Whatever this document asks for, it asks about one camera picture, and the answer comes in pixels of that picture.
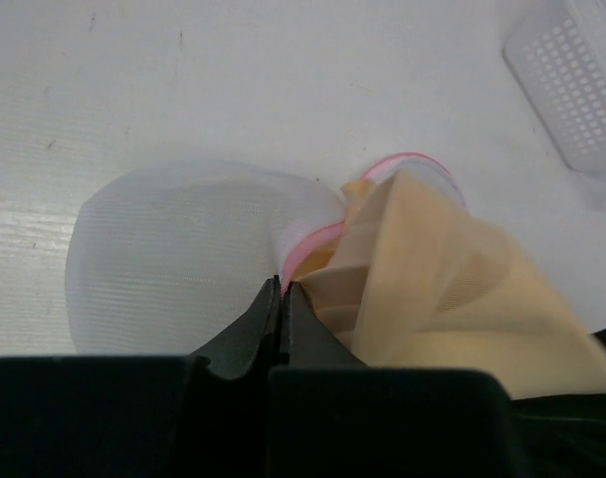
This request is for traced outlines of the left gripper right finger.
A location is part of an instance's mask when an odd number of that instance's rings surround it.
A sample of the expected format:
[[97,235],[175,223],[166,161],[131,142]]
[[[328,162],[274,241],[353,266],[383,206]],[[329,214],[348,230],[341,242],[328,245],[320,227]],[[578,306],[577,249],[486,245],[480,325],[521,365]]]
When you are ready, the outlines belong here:
[[280,363],[295,368],[357,367],[357,357],[317,318],[299,283],[284,295]]

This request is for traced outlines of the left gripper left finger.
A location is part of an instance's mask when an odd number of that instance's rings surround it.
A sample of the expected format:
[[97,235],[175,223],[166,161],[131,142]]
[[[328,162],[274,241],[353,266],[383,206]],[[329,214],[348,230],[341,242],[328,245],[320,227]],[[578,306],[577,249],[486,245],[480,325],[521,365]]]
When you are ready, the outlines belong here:
[[236,381],[257,365],[271,362],[280,335],[282,295],[277,276],[268,279],[249,308],[212,340],[189,355],[218,379]]

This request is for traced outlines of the beige bra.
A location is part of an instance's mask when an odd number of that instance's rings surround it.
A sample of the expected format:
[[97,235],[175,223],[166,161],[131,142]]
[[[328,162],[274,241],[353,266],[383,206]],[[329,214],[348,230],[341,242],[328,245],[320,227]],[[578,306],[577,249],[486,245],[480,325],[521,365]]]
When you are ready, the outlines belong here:
[[343,191],[340,238],[298,278],[361,361],[478,369],[514,399],[606,393],[606,349],[498,226],[406,172]]

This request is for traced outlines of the white mesh laundry bag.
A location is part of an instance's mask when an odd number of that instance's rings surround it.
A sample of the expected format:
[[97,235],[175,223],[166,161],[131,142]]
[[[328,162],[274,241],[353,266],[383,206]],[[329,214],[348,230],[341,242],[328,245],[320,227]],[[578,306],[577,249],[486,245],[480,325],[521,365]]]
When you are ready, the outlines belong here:
[[83,355],[180,355],[205,345],[270,278],[283,286],[338,238],[346,202],[299,175],[222,159],[132,171],[82,206],[65,272]]

